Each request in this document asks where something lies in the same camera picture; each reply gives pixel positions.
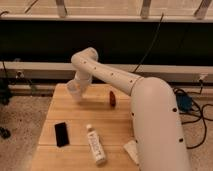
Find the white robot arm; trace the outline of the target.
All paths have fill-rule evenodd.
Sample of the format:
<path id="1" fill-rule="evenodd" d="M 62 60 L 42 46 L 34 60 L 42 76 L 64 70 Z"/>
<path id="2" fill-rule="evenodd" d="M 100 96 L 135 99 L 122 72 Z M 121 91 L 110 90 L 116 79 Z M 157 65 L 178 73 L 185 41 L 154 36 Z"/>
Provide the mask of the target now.
<path id="1" fill-rule="evenodd" d="M 74 54 L 71 63 L 77 94 L 96 77 L 130 96 L 140 171 L 191 171 L 176 97 L 167 82 L 101 64 L 91 47 Z"/>

